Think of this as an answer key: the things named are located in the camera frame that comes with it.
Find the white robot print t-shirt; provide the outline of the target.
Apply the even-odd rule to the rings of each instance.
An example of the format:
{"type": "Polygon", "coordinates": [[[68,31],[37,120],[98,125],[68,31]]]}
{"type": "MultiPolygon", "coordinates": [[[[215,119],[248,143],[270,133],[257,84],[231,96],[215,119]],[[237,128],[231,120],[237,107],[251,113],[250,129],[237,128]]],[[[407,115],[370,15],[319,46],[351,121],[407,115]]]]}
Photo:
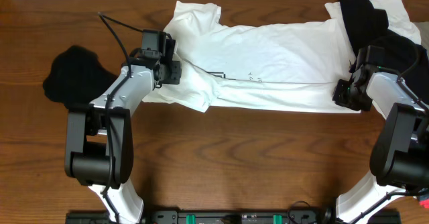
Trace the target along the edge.
{"type": "Polygon", "coordinates": [[[177,2],[166,31],[177,41],[178,85],[145,97],[205,112],[209,107],[346,113],[332,94],[349,76],[339,23],[221,25],[218,5],[177,2]]]}

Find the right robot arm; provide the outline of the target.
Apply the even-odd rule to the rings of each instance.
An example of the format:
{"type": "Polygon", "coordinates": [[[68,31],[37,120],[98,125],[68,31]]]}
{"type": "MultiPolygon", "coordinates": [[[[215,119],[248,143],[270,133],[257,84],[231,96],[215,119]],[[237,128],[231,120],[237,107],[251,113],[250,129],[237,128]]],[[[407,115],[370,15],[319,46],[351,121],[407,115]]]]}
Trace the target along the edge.
{"type": "Polygon", "coordinates": [[[382,208],[402,197],[428,194],[428,105],[402,75],[365,66],[350,81],[340,80],[335,101],[381,113],[385,125],[369,161],[369,171],[326,211],[325,223],[368,223],[382,208]]]}

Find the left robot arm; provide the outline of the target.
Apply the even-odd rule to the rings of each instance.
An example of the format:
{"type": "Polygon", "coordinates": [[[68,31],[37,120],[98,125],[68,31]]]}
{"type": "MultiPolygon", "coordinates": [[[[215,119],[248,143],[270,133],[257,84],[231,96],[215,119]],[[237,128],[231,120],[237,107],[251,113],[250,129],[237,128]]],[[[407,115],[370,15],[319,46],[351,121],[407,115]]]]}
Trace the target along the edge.
{"type": "Polygon", "coordinates": [[[181,78],[177,60],[132,58],[114,83],[88,105],[68,112],[65,171],[107,208],[105,223],[140,223],[144,202],[130,179],[131,117],[142,99],[181,78]]]}

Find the black t-shirt in pile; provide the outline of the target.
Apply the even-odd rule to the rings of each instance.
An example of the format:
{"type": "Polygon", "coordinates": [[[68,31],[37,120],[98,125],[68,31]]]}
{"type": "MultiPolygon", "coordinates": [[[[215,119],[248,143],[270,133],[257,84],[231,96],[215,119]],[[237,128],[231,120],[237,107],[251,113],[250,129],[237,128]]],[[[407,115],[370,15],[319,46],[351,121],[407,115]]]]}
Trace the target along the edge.
{"type": "Polygon", "coordinates": [[[428,103],[427,50],[388,29],[385,10],[370,0],[339,0],[343,22],[354,54],[366,46],[385,48],[385,68],[404,73],[408,88],[428,103]]]}

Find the folded black garment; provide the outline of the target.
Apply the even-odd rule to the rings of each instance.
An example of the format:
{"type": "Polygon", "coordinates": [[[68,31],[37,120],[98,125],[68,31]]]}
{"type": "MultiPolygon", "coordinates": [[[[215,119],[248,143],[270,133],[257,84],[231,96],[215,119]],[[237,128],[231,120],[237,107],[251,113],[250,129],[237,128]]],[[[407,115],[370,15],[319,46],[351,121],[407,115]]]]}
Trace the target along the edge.
{"type": "Polygon", "coordinates": [[[70,109],[89,105],[116,80],[117,75],[102,66],[96,53],[73,45],[54,59],[42,86],[49,100],[70,109]]]}

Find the red object at edge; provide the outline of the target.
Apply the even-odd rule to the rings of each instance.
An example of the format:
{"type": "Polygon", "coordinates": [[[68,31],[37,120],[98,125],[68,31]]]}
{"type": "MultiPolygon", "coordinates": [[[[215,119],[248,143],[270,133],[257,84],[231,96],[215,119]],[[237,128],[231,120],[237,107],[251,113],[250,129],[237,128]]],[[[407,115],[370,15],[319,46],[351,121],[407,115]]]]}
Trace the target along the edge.
{"type": "Polygon", "coordinates": [[[420,200],[419,201],[419,205],[421,207],[424,207],[425,209],[429,209],[429,200],[428,199],[426,199],[426,200],[420,200]]]}

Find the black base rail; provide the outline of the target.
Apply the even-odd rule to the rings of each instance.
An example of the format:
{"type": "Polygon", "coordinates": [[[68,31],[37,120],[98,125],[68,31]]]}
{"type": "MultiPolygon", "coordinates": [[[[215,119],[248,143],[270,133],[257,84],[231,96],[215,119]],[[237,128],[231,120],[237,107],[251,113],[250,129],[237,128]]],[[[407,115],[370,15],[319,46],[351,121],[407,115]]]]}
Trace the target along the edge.
{"type": "MultiPolygon", "coordinates": [[[[70,212],[66,214],[67,224],[114,223],[108,212],[70,212]]],[[[342,223],[334,221],[333,215],[320,214],[312,207],[293,207],[286,212],[222,213],[187,212],[177,210],[154,211],[143,214],[143,224],[290,224],[290,223],[342,223]]],[[[401,224],[400,213],[393,209],[379,211],[369,218],[369,224],[401,224]]]]}

